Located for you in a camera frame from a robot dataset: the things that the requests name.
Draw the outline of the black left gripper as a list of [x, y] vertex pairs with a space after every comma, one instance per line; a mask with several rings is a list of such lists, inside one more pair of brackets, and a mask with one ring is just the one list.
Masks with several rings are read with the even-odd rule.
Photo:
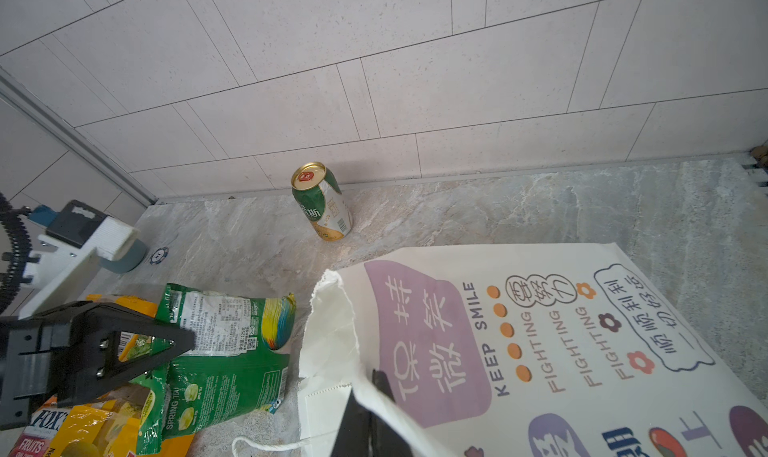
[[[50, 319], [1, 318], [1, 429], [26, 426], [56, 393], [61, 406], [90, 403], [195, 347], [195, 332], [116, 303], [79, 301], [61, 308], [53, 376]], [[125, 357], [124, 338], [145, 337], [160, 347]]]

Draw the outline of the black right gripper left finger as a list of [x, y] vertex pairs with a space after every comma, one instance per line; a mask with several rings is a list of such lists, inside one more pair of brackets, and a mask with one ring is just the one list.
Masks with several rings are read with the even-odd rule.
[[331, 457], [368, 457], [371, 413], [351, 393], [331, 451]]

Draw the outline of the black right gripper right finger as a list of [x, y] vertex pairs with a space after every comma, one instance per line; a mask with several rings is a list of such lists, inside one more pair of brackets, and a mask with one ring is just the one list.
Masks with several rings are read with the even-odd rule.
[[[387, 375], [380, 370], [372, 372], [372, 383], [390, 401], [394, 401]], [[373, 457], [412, 457], [410, 445], [384, 420], [371, 411], [370, 441]]]

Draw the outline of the purple Fox's fruit candy bag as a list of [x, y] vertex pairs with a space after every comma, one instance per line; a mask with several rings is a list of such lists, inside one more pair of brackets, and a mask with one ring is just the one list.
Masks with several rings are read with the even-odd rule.
[[70, 408], [58, 406], [56, 397], [49, 398], [32, 413], [7, 455], [45, 456], [70, 412]]

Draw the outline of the green snack pack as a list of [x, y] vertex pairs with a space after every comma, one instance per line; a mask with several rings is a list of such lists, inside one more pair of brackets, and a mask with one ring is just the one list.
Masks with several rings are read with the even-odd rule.
[[148, 389], [136, 452], [160, 452], [165, 441], [194, 435], [235, 417], [273, 413], [285, 396], [293, 294], [231, 296], [169, 283], [156, 319], [195, 334], [195, 346], [136, 378]]

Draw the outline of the white printed paper bag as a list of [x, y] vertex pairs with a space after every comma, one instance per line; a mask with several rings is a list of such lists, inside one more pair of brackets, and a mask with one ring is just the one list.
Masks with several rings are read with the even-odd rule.
[[351, 393], [414, 456], [767, 452], [766, 407], [614, 244], [403, 248], [328, 270], [299, 377], [305, 456], [331, 456]]

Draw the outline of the orange snack pack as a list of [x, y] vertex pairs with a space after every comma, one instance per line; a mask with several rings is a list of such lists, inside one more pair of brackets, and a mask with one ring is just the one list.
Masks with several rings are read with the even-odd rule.
[[42, 408], [42, 429], [53, 431], [45, 456], [139, 456], [142, 404], [112, 399], [71, 408]]

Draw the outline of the yellow mango snack bag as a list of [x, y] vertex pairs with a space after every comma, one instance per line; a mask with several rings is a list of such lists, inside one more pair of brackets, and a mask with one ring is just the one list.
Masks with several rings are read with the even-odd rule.
[[[88, 302], [112, 303], [134, 313], [142, 314], [148, 319], [156, 316], [158, 305], [144, 298], [133, 295], [89, 294], [85, 297]], [[118, 326], [119, 341], [117, 357], [120, 362], [128, 362], [149, 355], [154, 338], [146, 332], [137, 332], [127, 321]]]

